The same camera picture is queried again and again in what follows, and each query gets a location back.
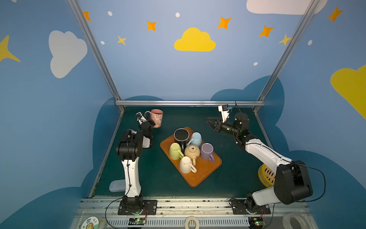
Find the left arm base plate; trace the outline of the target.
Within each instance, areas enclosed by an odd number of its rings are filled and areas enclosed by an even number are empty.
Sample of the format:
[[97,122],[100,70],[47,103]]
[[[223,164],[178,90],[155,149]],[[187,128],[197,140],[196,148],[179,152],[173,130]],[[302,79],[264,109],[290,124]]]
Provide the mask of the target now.
[[120,203],[118,215],[155,215],[157,211],[156,199],[123,199]]

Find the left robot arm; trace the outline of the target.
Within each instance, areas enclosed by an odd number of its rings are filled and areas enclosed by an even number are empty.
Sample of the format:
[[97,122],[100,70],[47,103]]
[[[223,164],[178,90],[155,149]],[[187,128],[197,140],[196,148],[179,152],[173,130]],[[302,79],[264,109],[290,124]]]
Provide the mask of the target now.
[[142,188],[139,181],[138,162],[144,148],[153,146],[152,130],[154,121],[141,121],[139,130],[125,130],[116,148],[125,173],[125,194],[122,205],[130,208],[143,208]]

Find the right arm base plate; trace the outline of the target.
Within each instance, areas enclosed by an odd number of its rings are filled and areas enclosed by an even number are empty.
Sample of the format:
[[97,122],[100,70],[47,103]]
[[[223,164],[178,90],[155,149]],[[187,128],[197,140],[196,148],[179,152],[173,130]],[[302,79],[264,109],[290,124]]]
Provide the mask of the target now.
[[268,205],[258,206],[247,199],[231,198],[228,203],[231,206],[234,215],[271,214],[271,210]]

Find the pink ghost mug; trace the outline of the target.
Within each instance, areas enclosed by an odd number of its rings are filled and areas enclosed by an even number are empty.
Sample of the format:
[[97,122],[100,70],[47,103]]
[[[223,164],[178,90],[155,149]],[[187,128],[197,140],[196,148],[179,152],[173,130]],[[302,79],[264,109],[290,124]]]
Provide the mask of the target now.
[[146,111],[144,115],[150,114],[150,119],[154,121],[155,126],[153,128],[160,128],[163,120],[163,111],[160,109],[153,109],[151,111]]

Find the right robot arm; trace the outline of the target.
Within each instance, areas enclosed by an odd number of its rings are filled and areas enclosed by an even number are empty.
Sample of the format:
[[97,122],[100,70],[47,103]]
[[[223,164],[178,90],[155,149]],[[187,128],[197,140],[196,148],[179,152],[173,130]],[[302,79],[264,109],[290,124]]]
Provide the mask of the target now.
[[268,147],[249,132],[250,120],[245,113],[237,113],[231,124],[222,118],[207,118],[206,122],[219,133],[224,131],[233,136],[235,143],[247,153],[262,161],[274,173],[272,187],[247,195],[246,208],[255,208],[267,204],[283,203],[289,205],[310,197],[313,189],[307,166],[302,161],[293,161]]

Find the cream white mug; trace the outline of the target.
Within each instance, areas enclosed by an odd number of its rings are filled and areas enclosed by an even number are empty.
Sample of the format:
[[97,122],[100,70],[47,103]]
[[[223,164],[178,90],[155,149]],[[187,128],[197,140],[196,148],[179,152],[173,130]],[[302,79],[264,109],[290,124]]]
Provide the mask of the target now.
[[192,160],[188,156],[184,156],[179,164],[179,170],[183,174],[189,174],[191,172],[196,173],[197,169],[192,163]]

